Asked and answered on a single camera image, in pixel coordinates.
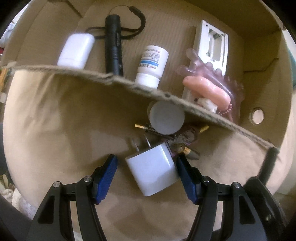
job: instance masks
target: corrugated cardboard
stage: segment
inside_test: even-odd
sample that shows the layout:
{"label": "corrugated cardboard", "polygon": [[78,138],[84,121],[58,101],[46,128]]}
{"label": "corrugated cardboard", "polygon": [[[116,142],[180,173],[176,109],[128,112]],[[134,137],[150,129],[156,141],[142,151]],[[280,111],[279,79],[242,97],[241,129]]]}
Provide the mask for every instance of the corrugated cardboard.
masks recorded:
{"label": "corrugated cardboard", "polygon": [[[19,21],[1,64],[55,65],[70,34],[103,26],[110,9],[121,4],[136,6],[147,18],[139,36],[123,40],[125,78],[134,80],[146,45],[159,45],[170,54],[159,85],[164,92],[137,87],[117,77],[115,83],[124,85],[86,81],[106,78],[93,72],[82,71],[80,75],[59,70],[60,74],[53,74],[57,72],[54,67],[27,66],[30,71],[17,71],[8,94],[5,154],[20,192],[30,203],[39,205],[54,181],[76,182],[101,165],[107,154],[115,153],[121,159],[120,166],[107,199],[97,207],[107,239],[179,240],[188,235],[196,207],[187,200],[180,182],[152,197],[142,196],[123,161],[134,152],[129,138],[140,142],[141,132],[133,128],[134,122],[147,121],[146,107],[153,97],[182,105],[189,113],[187,120],[196,120],[197,115],[234,130],[212,125],[194,146],[202,159],[192,164],[216,182],[243,184],[257,174],[266,151],[254,141],[264,147],[280,147],[283,142],[292,92],[287,47],[276,21],[256,0],[35,0]],[[126,7],[115,8],[112,13],[121,15],[124,27],[140,25]],[[183,92],[182,77],[174,70],[181,64],[189,65],[185,50],[193,46],[196,26],[202,19],[229,35],[227,75],[243,82],[246,89],[240,126],[178,98]],[[104,41],[96,41],[86,70],[104,72],[104,66]],[[250,115],[258,107],[265,119],[254,125]],[[285,171],[275,170],[280,181],[288,164],[283,160],[277,163],[285,165]]]}

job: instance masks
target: purple translucent toy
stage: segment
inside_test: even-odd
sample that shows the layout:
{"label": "purple translucent toy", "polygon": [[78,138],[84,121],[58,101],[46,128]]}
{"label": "purple translucent toy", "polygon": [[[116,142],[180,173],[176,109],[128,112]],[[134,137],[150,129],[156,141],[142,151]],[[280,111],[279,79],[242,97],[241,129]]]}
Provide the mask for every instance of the purple translucent toy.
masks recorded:
{"label": "purple translucent toy", "polygon": [[244,100],[243,85],[237,83],[235,80],[230,80],[227,76],[222,76],[222,71],[220,69],[214,71],[213,64],[211,62],[204,64],[194,49],[187,49],[186,55],[191,60],[190,67],[179,66],[176,72],[183,77],[202,76],[210,80],[214,85],[223,89],[230,96],[231,102],[228,110],[217,110],[217,114],[234,123],[238,123],[240,105]]}

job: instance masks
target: black flashlight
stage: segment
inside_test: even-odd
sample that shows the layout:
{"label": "black flashlight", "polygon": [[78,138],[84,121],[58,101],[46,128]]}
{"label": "black flashlight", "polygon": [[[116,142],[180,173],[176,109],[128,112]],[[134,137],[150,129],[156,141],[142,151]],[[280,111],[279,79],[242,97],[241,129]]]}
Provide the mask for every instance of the black flashlight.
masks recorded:
{"label": "black flashlight", "polygon": [[105,19],[106,73],[123,76],[120,16],[108,15]]}

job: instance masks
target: round white lid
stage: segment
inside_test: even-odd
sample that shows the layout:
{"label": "round white lid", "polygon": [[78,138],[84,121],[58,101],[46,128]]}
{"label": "round white lid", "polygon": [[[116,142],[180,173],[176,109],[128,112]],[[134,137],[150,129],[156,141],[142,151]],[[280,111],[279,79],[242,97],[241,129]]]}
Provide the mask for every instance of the round white lid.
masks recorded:
{"label": "round white lid", "polygon": [[157,132],[170,135],[181,129],[185,114],[178,105],[168,101],[158,101],[151,107],[148,117],[151,126]]}
{"label": "round white lid", "polygon": [[159,79],[149,74],[137,73],[135,83],[157,89]]}

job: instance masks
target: blue stripe on label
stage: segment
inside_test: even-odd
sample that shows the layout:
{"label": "blue stripe on label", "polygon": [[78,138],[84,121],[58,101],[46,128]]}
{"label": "blue stripe on label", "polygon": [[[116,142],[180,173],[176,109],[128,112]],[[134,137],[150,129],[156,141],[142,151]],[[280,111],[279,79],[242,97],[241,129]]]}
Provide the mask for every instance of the blue stripe on label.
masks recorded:
{"label": "blue stripe on label", "polygon": [[151,64],[151,65],[154,65],[154,66],[158,67],[158,64],[157,63],[152,62],[152,61],[148,61],[148,60],[142,60],[140,62],[140,64]]}

